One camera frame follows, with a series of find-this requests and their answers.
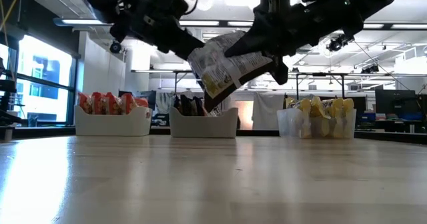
white plastic basket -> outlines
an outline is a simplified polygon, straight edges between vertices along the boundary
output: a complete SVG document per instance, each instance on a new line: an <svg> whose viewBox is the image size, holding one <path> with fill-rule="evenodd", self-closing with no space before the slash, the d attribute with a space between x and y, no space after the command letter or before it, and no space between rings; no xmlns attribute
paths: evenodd
<svg viewBox="0 0 427 224"><path fill-rule="evenodd" d="M136 107L128 115L90 115L75 106L75 132L83 136L141 137L149 134L152 112Z"/></svg>
<svg viewBox="0 0 427 224"><path fill-rule="evenodd" d="M323 117L304 117L303 112L299 109L279 110L280 136L353 139L356 113L357 111L353 110L353 115L351 116L339 119L325 119Z"/></svg>
<svg viewBox="0 0 427 224"><path fill-rule="evenodd" d="M172 137L235 138L238 124L237 108L220 117L186 117L175 107L169 110Z"/></svg>

black snack bag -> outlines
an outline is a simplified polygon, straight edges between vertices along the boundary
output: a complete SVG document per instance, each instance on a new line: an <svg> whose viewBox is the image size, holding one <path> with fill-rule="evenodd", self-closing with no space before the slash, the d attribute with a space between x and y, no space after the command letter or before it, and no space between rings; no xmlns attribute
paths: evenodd
<svg viewBox="0 0 427 224"><path fill-rule="evenodd" d="M187 61L201 79L205 91L205 109L210 112L244 83L268 72L274 62L261 52L226 58L224 52L243 37L236 31L210 39L194 49Z"/></svg>

computer monitor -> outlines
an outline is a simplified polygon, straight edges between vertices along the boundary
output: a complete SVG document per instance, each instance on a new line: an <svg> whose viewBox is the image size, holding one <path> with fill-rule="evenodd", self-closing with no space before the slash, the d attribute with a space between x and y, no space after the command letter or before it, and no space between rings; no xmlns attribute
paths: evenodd
<svg viewBox="0 0 427 224"><path fill-rule="evenodd" d="M413 114L421 112L415 91L375 90L376 112L384 114Z"/></svg>

red snack bag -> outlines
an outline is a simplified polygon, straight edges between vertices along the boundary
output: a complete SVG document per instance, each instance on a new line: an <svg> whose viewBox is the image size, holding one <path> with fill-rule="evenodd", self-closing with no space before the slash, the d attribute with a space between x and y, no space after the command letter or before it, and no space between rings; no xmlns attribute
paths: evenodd
<svg viewBox="0 0 427 224"><path fill-rule="evenodd" d="M105 97L105 95L102 93L99 93L99 92L94 92L92 94L93 114L95 114L95 115L104 115L105 114L104 105L102 103L103 97Z"/></svg>
<svg viewBox="0 0 427 224"><path fill-rule="evenodd" d="M145 98L135 98L135 102L138 105L138 107L147 107L148 108L148 101Z"/></svg>
<svg viewBox="0 0 427 224"><path fill-rule="evenodd" d="M112 93L107 93L103 98L105 106L105 114L107 115L121 115L121 100Z"/></svg>
<svg viewBox="0 0 427 224"><path fill-rule="evenodd" d="M137 107L137 103L132 94L126 93L121 96L121 113L129 114L132 109Z"/></svg>
<svg viewBox="0 0 427 224"><path fill-rule="evenodd" d="M79 93L77 103L87 114L92 114L91 97L89 95Z"/></svg>

table surface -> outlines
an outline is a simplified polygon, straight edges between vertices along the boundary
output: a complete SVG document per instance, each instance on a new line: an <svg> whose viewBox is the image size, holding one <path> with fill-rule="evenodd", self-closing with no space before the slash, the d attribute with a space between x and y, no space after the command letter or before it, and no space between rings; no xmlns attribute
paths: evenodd
<svg viewBox="0 0 427 224"><path fill-rule="evenodd" d="M425 223L427 149L355 139L0 145L0 223Z"/></svg>

